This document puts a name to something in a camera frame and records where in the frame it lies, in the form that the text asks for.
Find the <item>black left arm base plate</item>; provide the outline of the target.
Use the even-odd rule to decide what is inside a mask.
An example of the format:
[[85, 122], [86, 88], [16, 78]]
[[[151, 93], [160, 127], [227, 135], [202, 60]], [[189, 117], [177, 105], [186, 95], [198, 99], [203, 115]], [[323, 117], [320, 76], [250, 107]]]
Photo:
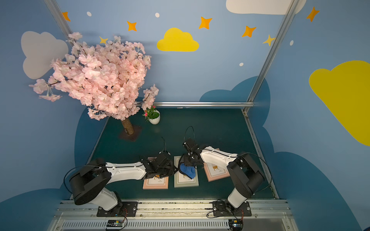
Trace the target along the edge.
[[98, 208], [97, 217], [135, 217], [137, 212], [137, 201], [123, 201], [119, 202], [111, 210], [104, 210], [102, 207]]

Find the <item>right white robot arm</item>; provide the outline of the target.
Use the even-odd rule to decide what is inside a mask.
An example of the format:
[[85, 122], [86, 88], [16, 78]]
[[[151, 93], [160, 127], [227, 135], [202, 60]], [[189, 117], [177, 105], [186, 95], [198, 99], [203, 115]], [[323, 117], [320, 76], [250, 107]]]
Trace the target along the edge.
[[227, 204], [239, 208], [251, 198], [266, 180], [264, 172], [253, 160], [251, 153], [232, 154], [216, 150], [211, 146], [200, 147], [191, 138], [183, 142], [187, 153], [182, 160], [187, 167], [206, 165], [207, 163], [226, 168], [234, 184], [234, 189], [227, 198]]

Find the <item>grey-green picture frame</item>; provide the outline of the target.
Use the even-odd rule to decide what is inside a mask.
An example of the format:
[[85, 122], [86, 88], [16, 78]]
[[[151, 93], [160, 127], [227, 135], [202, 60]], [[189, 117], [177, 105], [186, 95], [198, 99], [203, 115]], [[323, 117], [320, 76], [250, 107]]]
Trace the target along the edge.
[[190, 179], [178, 171], [180, 158], [181, 158], [180, 156], [174, 157], [174, 164], [177, 168], [177, 172], [174, 175], [174, 188], [199, 186], [197, 169], [196, 169], [196, 177], [194, 179]]

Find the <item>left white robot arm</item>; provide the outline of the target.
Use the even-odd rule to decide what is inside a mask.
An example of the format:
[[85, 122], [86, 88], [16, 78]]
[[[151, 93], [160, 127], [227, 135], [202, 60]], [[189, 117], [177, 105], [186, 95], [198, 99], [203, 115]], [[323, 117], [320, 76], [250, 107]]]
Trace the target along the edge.
[[178, 171], [171, 154], [161, 151], [152, 159], [130, 164], [114, 164], [102, 158], [84, 165], [69, 178], [75, 205], [88, 203], [98, 206], [98, 216], [119, 217], [125, 210], [118, 193], [106, 188], [108, 184], [126, 180], [166, 178]]

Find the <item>blue black-edged cloth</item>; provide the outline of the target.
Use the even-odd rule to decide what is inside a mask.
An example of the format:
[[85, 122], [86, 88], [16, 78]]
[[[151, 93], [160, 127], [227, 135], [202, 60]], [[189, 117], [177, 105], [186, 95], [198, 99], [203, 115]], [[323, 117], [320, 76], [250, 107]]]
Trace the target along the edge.
[[186, 166], [184, 163], [181, 163], [178, 167], [178, 171], [190, 179], [194, 179], [196, 177], [196, 168], [193, 166]]

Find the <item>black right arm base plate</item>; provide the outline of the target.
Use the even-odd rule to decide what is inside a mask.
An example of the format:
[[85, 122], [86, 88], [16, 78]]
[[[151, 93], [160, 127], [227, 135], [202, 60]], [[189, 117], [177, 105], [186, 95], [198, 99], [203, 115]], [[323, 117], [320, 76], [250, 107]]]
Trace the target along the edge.
[[233, 207], [229, 202], [216, 200], [212, 202], [214, 217], [251, 217], [251, 207], [248, 202], [243, 202], [238, 208]]

